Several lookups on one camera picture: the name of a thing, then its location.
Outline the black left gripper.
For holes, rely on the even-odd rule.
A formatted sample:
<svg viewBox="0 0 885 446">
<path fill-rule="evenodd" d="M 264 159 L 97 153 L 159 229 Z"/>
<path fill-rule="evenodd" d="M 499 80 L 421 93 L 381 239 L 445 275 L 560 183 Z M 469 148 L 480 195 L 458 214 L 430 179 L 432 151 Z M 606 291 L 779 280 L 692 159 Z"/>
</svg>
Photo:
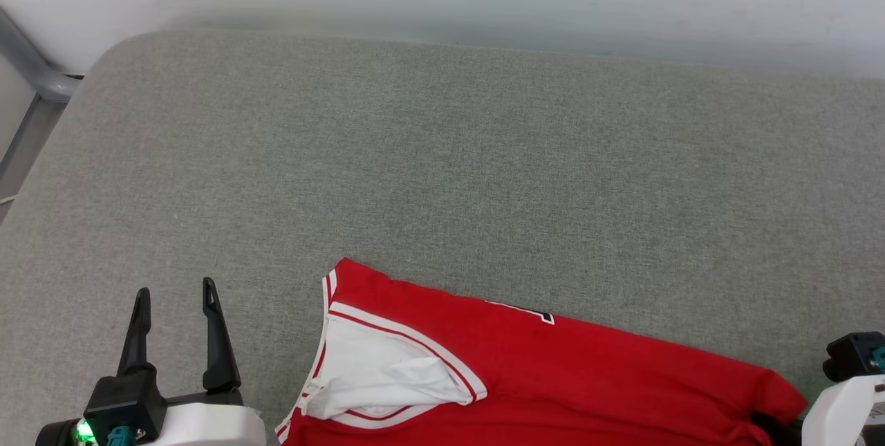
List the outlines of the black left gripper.
<svg viewBox="0 0 885 446">
<path fill-rule="evenodd" d="M 137 432 L 137 446 L 244 446 L 244 404 L 237 389 L 241 385 L 227 323 L 212 278 L 202 280 L 203 314 L 207 320 L 207 367 L 203 389 L 169 400 L 159 436 L 149 440 Z M 141 288 L 124 336 L 116 375 L 153 371 L 147 358 L 147 335 L 151 330 L 151 292 Z M 85 418 L 53 422 L 41 428 L 35 446 L 100 446 L 97 428 Z"/>
</svg>

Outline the grey fabric sofa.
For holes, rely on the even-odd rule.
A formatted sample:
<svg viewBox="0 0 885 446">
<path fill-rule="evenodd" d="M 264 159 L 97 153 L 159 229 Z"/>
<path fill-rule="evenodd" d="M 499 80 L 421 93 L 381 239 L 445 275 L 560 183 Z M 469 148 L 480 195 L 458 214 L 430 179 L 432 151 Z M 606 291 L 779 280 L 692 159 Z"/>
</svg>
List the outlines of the grey fabric sofa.
<svg viewBox="0 0 885 446">
<path fill-rule="evenodd" d="M 274 427 L 344 257 L 685 343 L 809 398 L 885 333 L 885 81 L 453 46 L 167 31 L 105 53 L 0 223 L 0 446 L 116 370 L 136 292 L 166 396 L 218 286 Z"/>
</svg>

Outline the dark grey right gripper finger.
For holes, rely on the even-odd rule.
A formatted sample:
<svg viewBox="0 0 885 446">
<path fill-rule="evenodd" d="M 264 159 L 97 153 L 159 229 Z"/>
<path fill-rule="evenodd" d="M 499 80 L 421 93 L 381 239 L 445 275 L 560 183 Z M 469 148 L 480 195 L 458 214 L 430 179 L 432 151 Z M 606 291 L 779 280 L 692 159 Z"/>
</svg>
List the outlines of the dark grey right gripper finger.
<svg viewBox="0 0 885 446">
<path fill-rule="evenodd" d="M 772 446 L 802 446 L 803 421 L 799 418 L 790 423 L 781 423 L 769 415 L 752 414 L 752 423 L 769 436 Z"/>
</svg>

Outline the grey metal frame tube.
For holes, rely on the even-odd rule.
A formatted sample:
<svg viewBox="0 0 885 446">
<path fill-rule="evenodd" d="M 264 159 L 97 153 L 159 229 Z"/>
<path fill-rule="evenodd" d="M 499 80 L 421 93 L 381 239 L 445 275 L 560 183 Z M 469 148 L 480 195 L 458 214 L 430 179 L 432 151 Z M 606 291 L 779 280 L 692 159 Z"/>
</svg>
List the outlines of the grey metal frame tube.
<svg viewBox="0 0 885 446">
<path fill-rule="evenodd" d="M 14 23 L 12 17 L 0 7 L 0 72 L 9 71 L 13 78 L 19 78 L 26 84 L 25 91 L 30 94 L 28 103 L 18 108 L 21 113 L 20 121 L 15 125 L 15 131 L 6 129 L 3 135 L 0 130 L 0 138 L 7 138 L 6 142 L 0 142 L 0 178 L 8 171 L 13 156 L 24 137 L 26 127 L 30 122 L 35 109 L 42 102 L 55 104 L 67 104 L 75 94 L 81 77 L 67 75 L 57 70 L 38 51 L 31 40 Z"/>
</svg>

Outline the red white basketball jersey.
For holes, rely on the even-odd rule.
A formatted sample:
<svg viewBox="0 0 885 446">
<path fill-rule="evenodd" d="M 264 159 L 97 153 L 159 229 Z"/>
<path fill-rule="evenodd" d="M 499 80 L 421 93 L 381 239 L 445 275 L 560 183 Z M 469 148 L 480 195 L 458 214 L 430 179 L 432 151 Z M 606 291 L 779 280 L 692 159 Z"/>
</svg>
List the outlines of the red white basketball jersey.
<svg viewBox="0 0 885 446">
<path fill-rule="evenodd" d="M 775 371 L 392 279 L 344 258 L 280 446 L 774 446 L 802 393 Z"/>
</svg>

